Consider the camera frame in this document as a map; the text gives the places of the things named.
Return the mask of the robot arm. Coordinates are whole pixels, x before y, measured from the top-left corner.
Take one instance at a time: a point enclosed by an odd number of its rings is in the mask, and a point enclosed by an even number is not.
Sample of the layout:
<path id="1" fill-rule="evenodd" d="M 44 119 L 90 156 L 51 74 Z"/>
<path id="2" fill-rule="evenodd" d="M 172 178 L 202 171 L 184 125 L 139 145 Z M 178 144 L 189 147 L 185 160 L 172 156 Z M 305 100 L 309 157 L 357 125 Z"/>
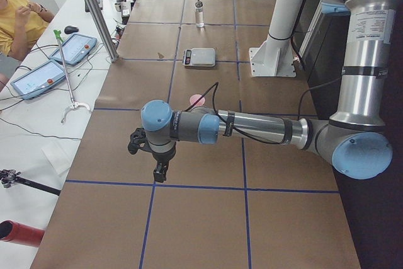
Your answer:
<path id="1" fill-rule="evenodd" d="M 131 135 L 129 152 L 152 154 L 157 182 L 166 180 L 177 142 L 214 144 L 220 135 L 293 144 L 319 155 L 350 178 L 377 176 L 392 160 L 379 111 L 395 14 L 401 4 L 402 0 L 322 0 L 323 13 L 349 16 L 338 109 L 329 120 L 265 117 L 196 104 L 174 111 L 168 103 L 153 100 L 141 110 L 142 126 Z"/>

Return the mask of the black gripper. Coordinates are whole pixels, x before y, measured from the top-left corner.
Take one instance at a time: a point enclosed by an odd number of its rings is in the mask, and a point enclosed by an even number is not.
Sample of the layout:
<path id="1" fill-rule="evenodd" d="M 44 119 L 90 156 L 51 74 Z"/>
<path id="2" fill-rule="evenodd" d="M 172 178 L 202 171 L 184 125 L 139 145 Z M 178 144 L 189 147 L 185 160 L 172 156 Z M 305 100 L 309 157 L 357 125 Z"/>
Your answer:
<path id="1" fill-rule="evenodd" d="M 172 147 L 166 152 L 152 151 L 153 158 L 157 161 L 156 168 L 153 171 L 154 181 L 164 183 L 166 181 L 166 174 L 169 167 L 169 162 L 176 154 L 176 148 Z"/>

